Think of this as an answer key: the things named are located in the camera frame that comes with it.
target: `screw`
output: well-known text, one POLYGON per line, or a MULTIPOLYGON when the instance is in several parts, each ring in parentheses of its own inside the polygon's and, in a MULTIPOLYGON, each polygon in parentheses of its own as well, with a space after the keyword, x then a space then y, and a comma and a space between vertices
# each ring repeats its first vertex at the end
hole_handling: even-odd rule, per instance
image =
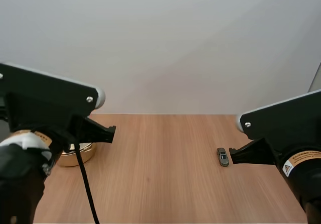
POLYGON ((49 176, 51 174, 51 168, 49 167, 48 164, 43 164, 42 165, 42 169, 44 171, 44 173, 49 176))
POLYGON ((94 98, 89 96, 89 97, 87 97, 86 100, 87 100, 87 102, 92 102, 94 100, 94 98))

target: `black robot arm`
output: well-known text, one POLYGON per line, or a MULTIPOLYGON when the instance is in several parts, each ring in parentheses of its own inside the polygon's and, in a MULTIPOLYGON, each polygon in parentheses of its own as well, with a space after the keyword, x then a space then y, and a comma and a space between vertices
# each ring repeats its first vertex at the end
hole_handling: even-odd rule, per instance
POLYGON ((321 90, 244 113, 238 129, 253 141, 230 148, 234 164, 275 165, 306 213, 321 223, 321 90))
POLYGON ((0 63, 0 119, 13 133, 0 143, 0 223, 33 223, 44 181, 71 143, 112 143, 116 127, 87 117, 104 101, 94 86, 0 63))

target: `white wall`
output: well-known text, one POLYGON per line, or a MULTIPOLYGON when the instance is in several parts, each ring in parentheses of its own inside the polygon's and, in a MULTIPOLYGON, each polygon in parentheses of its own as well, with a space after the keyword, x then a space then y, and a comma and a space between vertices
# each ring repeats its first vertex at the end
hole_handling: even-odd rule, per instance
POLYGON ((308 91, 321 0, 0 0, 0 60, 103 87, 102 112, 236 114, 308 91))

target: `gold tin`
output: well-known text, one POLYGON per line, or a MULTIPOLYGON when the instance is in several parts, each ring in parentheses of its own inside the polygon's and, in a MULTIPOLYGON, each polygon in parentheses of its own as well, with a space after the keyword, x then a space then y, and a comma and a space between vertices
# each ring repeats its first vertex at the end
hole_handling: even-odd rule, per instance
MULTIPOLYGON (((93 155, 96 152, 96 148, 97 148, 97 143, 80 144, 80 154, 81 154, 82 161, 84 163, 90 160, 91 157, 93 157, 93 155)), ((74 150, 74 149, 75 149, 74 145, 71 144, 70 150, 74 150)), ((64 167, 77 166, 78 161, 77 161, 76 152, 75 151, 72 151, 69 153, 63 152, 59 160, 57 161, 57 164, 59 166, 64 166, 64 167)))

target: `yellow label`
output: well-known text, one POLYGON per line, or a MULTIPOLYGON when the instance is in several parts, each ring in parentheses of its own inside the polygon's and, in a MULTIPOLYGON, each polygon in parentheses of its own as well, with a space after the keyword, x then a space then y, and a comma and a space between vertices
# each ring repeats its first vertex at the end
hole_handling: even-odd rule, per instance
POLYGON ((295 166, 303 161, 311 159, 321 159, 321 152, 316 150, 307 150, 291 156, 283 165, 283 172, 287 177, 289 177, 295 166))
MULTIPOLYGON (((30 130, 19 130, 12 133, 11 136, 20 135, 20 134, 29 133, 29 132, 30 130)), ((52 143, 52 139, 50 139, 47 135, 40 133, 38 131, 35 131, 34 134, 40 137, 42 141, 45 142, 48 146, 50 146, 50 144, 52 143)))
POLYGON ((308 150, 308 151, 303 151, 299 152, 289 158, 289 161, 291 164, 294 166, 302 163, 303 161, 306 160, 311 160, 311 159, 321 159, 321 152, 320 151, 315 151, 315 150, 308 150))

